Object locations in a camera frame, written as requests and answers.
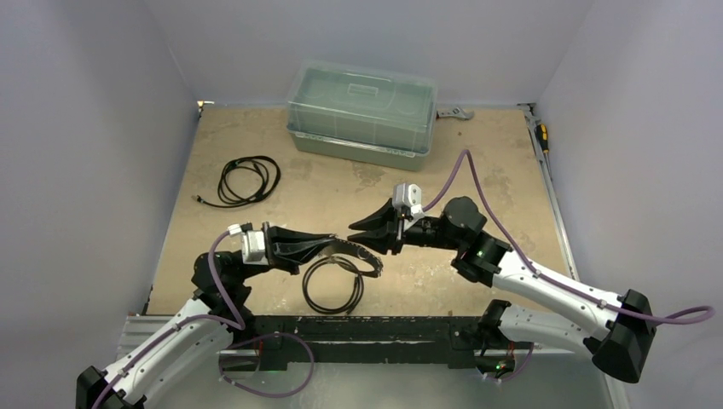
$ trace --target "gray wall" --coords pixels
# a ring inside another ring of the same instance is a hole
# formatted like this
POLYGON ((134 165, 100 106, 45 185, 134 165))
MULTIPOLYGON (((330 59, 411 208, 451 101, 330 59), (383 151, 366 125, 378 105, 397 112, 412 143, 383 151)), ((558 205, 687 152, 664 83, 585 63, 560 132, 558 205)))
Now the gray wall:
MULTIPOLYGON (((723 3, 598 0, 540 100, 580 276, 723 311, 723 3)), ((723 324, 664 326, 634 408, 720 407, 723 324)))
POLYGON ((0 397, 72 407, 138 311, 195 102, 141 0, 0 5, 0 397))
POLYGON ((147 0, 198 99, 279 104, 303 58, 416 73, 440 101, 536 101, 592 0, 147 0))

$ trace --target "green translucent container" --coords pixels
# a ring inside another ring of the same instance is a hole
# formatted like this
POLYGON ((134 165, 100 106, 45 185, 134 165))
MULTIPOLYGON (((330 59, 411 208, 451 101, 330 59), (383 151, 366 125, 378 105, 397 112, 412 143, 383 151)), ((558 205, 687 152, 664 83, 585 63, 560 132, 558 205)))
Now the green translucent container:
POLYGON ((427 78, 307 61, 289 94, 288 129, 300 151, 419 170, 436 99, 427 78))

